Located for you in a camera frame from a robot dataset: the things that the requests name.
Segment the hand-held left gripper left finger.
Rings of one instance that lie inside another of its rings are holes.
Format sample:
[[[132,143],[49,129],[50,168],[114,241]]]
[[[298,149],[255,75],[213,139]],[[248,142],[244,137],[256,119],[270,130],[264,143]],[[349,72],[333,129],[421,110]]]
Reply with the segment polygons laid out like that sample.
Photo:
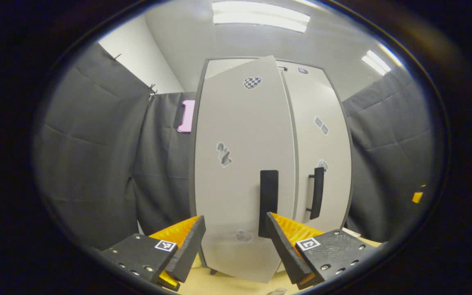
[[[132,234],[99,255],[136,284],[178,291],[191,272],[205,232],[204,216],[195,216],[149,236]]]

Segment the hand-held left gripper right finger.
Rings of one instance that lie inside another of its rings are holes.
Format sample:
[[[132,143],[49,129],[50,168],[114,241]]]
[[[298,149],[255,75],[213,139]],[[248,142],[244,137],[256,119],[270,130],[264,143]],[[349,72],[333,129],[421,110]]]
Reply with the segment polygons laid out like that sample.
[[[343,228],[319,230],[268,212],[265,228],[290,281],[299,290],[335,288],[367,267],[384,243]]]

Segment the grey cabinet door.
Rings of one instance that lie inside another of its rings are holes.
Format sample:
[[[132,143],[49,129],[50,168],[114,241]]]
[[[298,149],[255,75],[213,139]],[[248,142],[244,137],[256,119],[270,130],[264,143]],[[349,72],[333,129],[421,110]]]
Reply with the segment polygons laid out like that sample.
[[[289,217],[297,183],[293,120],[277,60],[208,60],[195,103],[191,201],[205,218],[205,264],[266,284],[280,258],[271,239],[258,236],[260,171],[279,172],[277,213]]]
[[[340,100],[321,69],[284,72],[296,149],[294,220],[319,230],[342,228],[352,199],[352,142]],[[324,167],[320,216],[309,220],[314,168]]]

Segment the grey cabinet with shelves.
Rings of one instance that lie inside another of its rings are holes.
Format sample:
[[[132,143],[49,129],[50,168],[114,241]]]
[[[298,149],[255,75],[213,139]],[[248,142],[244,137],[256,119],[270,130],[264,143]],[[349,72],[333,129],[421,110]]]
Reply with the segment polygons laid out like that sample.
[[[267,57],[205,61],[191,112],[191,213],[204,216],[202,264],[267,283],[281,260],[273,211],[323,232],[352,200],[352,140],[321,67]]]

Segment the black backdrop cloth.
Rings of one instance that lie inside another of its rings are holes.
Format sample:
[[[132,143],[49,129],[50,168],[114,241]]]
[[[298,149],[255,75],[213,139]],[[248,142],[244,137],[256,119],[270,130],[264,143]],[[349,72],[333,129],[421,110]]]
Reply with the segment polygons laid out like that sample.
[[[178,131],[197,92],[150,96],[98,43],[67,68],[34,135],[38,185],[71,233],[103,250],[192,216],[192,135]],[[342,225],[390,240],[427,210],[444,144],[425,92],[398,69],[341,103],[352,163]]]

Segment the small ceiling light panel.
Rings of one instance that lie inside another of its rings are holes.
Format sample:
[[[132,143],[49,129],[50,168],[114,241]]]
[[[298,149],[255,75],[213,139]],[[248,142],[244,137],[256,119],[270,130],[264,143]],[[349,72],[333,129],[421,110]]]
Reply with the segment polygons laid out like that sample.
[[[391,67],[372,50],[367,51],[366,55],[363,56],[361,60],[379,75],[386,75],[391,71]]]

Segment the large ceiling light panel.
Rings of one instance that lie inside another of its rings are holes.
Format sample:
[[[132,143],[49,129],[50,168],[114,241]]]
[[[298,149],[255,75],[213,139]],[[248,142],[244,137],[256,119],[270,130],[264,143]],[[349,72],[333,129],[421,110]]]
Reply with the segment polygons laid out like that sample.
[[[304,33],[311,17],[289,8],[263,2],[222,1],[212,3],[215,25],[264,25]]]

